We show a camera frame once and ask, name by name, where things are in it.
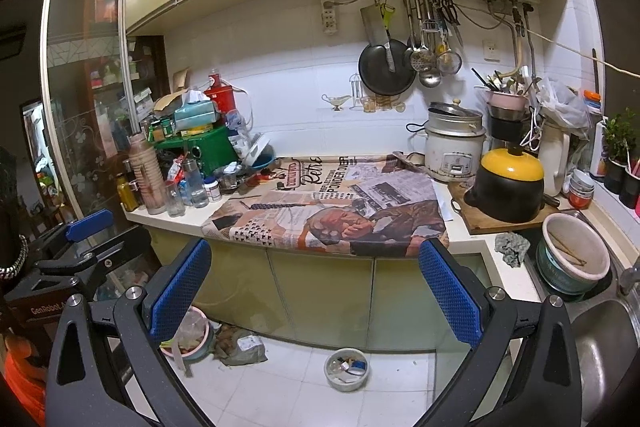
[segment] white tile floor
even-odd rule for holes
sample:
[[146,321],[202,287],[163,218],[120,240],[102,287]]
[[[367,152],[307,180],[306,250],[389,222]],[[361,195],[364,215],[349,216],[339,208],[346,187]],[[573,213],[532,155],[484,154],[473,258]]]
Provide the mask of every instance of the white tile floor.
[[[364,388],[340,393],[324,377],[331,351],[262,340],[267,362],[225,367],[209,355],[191,364],[191,378],[178,372],[217,427],[412,427],[433,402],[435,353],[367,355]],[[155,418],[134,379],[127,391]]]

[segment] power strip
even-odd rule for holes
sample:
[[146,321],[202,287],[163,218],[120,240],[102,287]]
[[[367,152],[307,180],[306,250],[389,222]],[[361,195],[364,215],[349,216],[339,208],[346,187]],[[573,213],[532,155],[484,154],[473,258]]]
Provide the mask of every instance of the power strip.
[[335,18],[334,0],[320,0],[322,15],[322,31],[327,35],[338,32],[338,22]]

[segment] glass sliding door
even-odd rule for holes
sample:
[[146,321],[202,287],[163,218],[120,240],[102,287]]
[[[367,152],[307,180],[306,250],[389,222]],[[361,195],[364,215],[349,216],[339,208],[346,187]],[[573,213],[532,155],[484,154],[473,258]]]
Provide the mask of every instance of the glass sliding door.
[[132,122],[118,1],[45,0],[40,68],[52,149],[70,203],[78,217],[108,208],[122,229],[115,178]]

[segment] bolt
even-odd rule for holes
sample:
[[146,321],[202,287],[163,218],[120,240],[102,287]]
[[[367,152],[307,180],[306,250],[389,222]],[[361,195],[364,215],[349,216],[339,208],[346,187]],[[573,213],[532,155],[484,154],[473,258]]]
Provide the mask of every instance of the bolt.
[[69,306],[78,306],[78,304],[81,302],[82,302],[82,294],[79,294],[79,293],[74,293],[66,300],[66,303]]
[[549,297],[549,302],[555,308],[559,308],[564,304],[564,302],[562,302],[562,298],[559,297],[558,295],[551,295]]
[[142,288],[140,286],[132,286],[126,292],[124,292],[124,295],[127,299],[137,299],[142,295]]
[[500,286],[491,286],[487,291],[494,301],[501,301],[507,296],[507,293]]

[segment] gray rag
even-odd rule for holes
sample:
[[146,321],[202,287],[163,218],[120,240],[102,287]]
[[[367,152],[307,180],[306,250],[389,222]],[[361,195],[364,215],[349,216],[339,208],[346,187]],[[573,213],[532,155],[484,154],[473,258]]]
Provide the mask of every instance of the gray rag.
[[495,237],[495,251],[502,254],[502,260],[512,268],[519,268],[529,250],[530,242],[514,232],[499,233]]

